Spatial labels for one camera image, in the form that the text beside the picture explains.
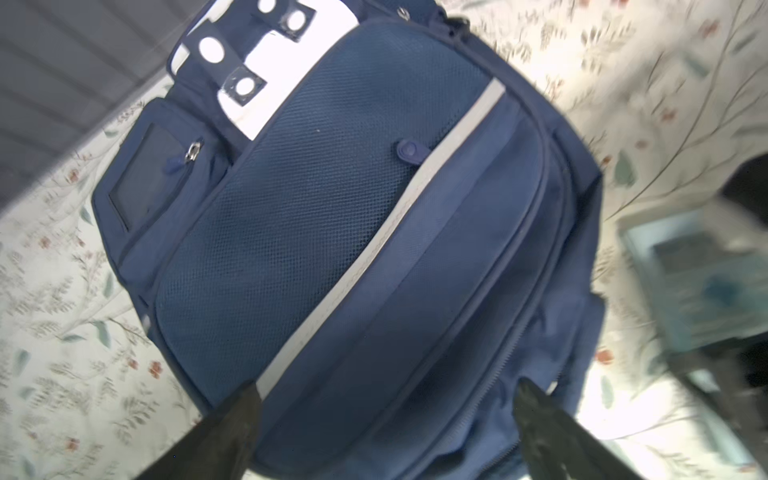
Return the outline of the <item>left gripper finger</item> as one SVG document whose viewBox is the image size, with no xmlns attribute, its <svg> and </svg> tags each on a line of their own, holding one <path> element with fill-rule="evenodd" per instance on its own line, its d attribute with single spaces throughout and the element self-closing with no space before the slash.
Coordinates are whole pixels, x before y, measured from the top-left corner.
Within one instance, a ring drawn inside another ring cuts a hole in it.
<svg viewBox="0 0 768 480">
<path fill-rule="evenodd" d="M 242 479 L 256 448 L 261 410 L 256 383 L 244 383 L 138 477 Z"/>
<path fill-rule="evenodd" d="M 532 479 L 637 479 L 639 475 L 581 427 L 533 381 L 522 378 L 513 415 Z"/>
</svg>

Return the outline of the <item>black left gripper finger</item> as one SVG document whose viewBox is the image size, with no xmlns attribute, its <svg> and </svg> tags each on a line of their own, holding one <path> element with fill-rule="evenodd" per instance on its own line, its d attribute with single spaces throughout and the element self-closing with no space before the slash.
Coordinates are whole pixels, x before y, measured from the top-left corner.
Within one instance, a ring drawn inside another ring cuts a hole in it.
<svg viewBox="0 0 768 480">
<path fill-rule="evenodd" d="M 767 346 L 711 344 L 667 356 L 697 402 L 705 437 L 727 463 L 767 472 Z"/>
<path fill-rule="evenodd" d="M 761 228 L 766 228 L 767 154 L 742 163 L 722 186 L 718 195 L 756 221 Z"/>
</svg>

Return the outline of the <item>light green calculator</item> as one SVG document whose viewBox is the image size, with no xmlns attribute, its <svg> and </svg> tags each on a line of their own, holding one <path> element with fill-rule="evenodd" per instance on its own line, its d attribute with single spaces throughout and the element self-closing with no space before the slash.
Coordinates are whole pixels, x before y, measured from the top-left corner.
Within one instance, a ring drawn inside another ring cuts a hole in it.
<svg viewBox="0 0 768 480">
<path fill-rule="evenodd" d="M 700 208 L 627 217 L 618 234 L 667 349 L 689 352 L 767 331 L 767 258 L 725 249 Z"/>
</svg>

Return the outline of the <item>navy blue student backpack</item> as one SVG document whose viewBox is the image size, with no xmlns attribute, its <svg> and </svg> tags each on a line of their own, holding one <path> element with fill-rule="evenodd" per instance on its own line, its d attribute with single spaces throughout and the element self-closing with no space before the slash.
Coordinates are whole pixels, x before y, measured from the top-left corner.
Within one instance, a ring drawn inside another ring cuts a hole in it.
<svg viewBox="0 0 768 480">
<path fill-rule="evenodd" d="M 602 174 L 432 1 L 211 1 L 92 195 L 200 412 L 257 389 L 270 479 L 520 479 L 518 382 L 574 413 Z"/>
</svg>

